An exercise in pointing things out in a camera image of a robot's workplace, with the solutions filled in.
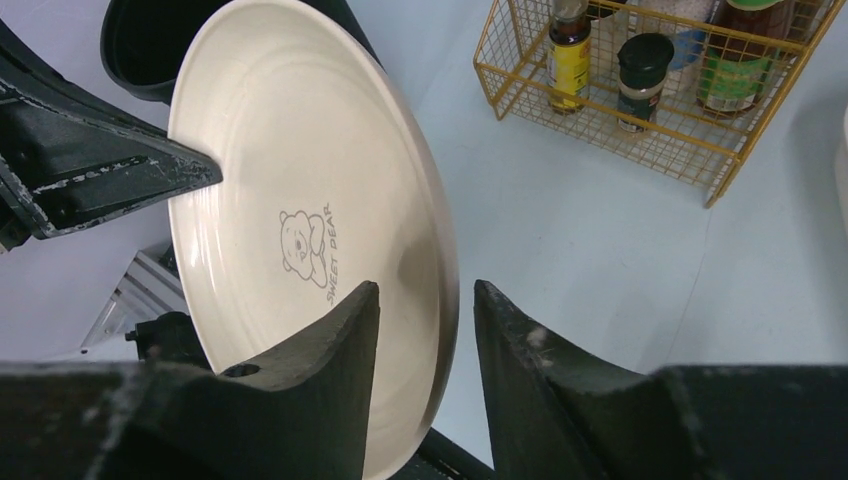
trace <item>spice rack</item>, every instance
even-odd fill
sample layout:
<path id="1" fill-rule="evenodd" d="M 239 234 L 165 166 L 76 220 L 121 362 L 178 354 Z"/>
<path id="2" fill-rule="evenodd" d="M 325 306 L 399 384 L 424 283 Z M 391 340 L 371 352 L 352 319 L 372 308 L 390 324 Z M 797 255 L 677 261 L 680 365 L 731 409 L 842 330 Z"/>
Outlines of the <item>spice rack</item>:
<path id="1" fill-rule="evenodd" d="M 789 40 L 737 32 L 609 0 L 589 3 L 617 10 L 599 20 L 616 22 L 615 28 L 609 29 L 613 38 L 608 35 L 592 43 L 591 60 L 597 68 L 593 67 L 588 99 L 558 93 L 584 108 L 560 115 L 548 104 L 554 91 L 546 83 L 553 10 L 550 0 L 494 1 L 474 55 L 474 67 L 495 116 L 501 120 L 509 113 L 518 115 L 702 187 L 709 208 L 733 182 L 845 0 L 796 0 Z M 618 66 L 613 45 L 620 46 L 638 33 L 673 34 L 693 28 L 707 32 L 704 42 L 711 33 L 717 33 L 742 40 L 746 49 L 756 43 L 777 50 L 756 106 L 735 118 L 708 114 L 696 102 L 696 81 L 684 90 L 663 94 L 656 123 L 616 111 Z M 702 60 L 696 62 L 699 69 L 706 68 Z M 646 131 L 626 133 L 617 126 L 619 118 Z"/>

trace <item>black bucket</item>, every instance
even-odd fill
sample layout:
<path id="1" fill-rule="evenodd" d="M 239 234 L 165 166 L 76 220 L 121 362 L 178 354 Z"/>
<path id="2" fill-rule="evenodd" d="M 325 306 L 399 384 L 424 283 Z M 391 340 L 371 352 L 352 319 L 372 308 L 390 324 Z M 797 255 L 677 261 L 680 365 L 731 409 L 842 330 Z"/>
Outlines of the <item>black bucket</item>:
<path id="1" fill-rule="evenodd" d="M 134 97 L 171 104 L 191 41 L 230 0 L 112 0 L 100 34 L 106 73 Z M 342 26 L 376 59 L 345 0 L 304 0 Z"/>

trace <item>yellow label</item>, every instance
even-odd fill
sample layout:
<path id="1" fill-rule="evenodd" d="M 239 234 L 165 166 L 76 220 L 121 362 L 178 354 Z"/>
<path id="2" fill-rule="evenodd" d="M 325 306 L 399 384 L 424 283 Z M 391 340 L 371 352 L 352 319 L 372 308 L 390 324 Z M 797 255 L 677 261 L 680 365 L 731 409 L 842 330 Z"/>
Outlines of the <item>yellow label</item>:
<path id="1" fill-rule="evenodd" d="M 558 92 L 589 97 L 589 38 L 574 45 L 551 42 L 548 50 L 548 86 Z M 551 95 L 551 106 L 574 109 L 580 104 L 559 95 Z"/>

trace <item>cream-colored plate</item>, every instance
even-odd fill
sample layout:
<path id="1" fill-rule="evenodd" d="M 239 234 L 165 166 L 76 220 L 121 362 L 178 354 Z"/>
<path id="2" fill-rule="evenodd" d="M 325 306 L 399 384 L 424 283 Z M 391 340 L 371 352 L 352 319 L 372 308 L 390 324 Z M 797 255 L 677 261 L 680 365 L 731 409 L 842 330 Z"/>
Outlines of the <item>cream-colored plate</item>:
<path id="1" fill-rule="evenodd" d="M 447 382 L 453 226 L 401 96 L 343 29 L 294 0 L 237 0 L 198 33 L 168 136 L 224 181 L 170 201 L 186 298 L 216 372 L 326 314 L 364 280 L 380 335 L 364 478 L 412 456 Z"/>

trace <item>cartoon bear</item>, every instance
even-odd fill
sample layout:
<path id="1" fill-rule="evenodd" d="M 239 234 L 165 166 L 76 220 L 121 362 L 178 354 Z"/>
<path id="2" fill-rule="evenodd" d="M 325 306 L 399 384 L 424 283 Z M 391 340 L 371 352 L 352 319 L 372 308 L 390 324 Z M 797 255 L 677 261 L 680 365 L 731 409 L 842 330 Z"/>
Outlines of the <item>cartoon bear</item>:
<path id="1" fill-rule="evenodd" d="M 283 267 L 294 270 L 304 280 L 312 280 L 321 288 L 327 286 L 327 264 L 324 261 L 324 219 L 307 216 L 299 211 L 294 215 L 280 212 L 280 245 Z"/>

